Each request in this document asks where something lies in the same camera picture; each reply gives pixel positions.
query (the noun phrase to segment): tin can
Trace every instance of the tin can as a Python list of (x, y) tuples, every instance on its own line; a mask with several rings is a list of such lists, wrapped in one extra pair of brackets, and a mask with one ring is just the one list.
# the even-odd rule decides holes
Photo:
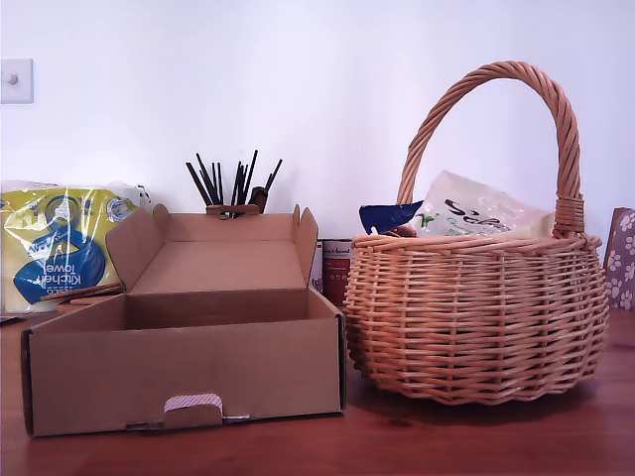
[(309, 286), (319, 293), (323, 293), (324, 286), (322, 284), (322, 245), (318, 241), (316, 244), (316, 253), (314, 254), (314, 263), (311, 266), (311, 276), (309, 277)]
[(324, 240), (322, 256), (323, 294), (333, 304), (342, 305), (352, 256), (350, 240)]

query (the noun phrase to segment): table surface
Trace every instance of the table surface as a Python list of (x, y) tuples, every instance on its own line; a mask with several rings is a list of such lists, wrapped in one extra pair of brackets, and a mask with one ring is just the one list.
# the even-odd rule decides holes
[(594, 380), (531, 403), (445, 407), (349, 369), (343, 416), (30, 439), (19, 335), (33, 323), (0, 328), (2, 476), (635, 474), (635, 313), (611, 311)]

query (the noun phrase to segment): brown box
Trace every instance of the brown box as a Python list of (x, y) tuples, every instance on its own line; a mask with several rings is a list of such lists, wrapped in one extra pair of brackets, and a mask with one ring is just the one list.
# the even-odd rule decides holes
[(308, 210), (154, 217), (106, 245), (126, 294), (23, 334), (29, 435), (341, 412), (342, 317), (307, 287)]

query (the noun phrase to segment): blue logo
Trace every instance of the blue logo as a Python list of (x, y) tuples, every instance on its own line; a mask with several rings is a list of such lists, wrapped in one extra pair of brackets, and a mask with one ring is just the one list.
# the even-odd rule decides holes
[(31, 244), (29, 255), (33, 261), (13, 279), (30, 304), (53, 293), (97, 286), (106, 270), (99, 245), (75, 229), (81, 208), (74, 198), (56, 196), (47, 205), (45, 215), (51, 232)]

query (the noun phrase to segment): basket handle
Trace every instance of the basket handle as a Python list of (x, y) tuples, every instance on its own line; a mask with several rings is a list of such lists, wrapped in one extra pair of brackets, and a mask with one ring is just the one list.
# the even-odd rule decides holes
[(397, 203), (412, 203), (415, 177), (422, 154), (437, 126), (458, 100), (476, 86), (497, 78), (520, 79), (547, 103), (556, 121), (558, 147), (558, 199), (554, 236), (567, 238), (584, 232), (584, 200), (579, 193), (579, 142), (577, 121), (563, 89), (535, 66), (518, 61), (486, 64), (467, 74), (451, 87), (430, 111), (408, 148), (408, 158), (399, 185)]

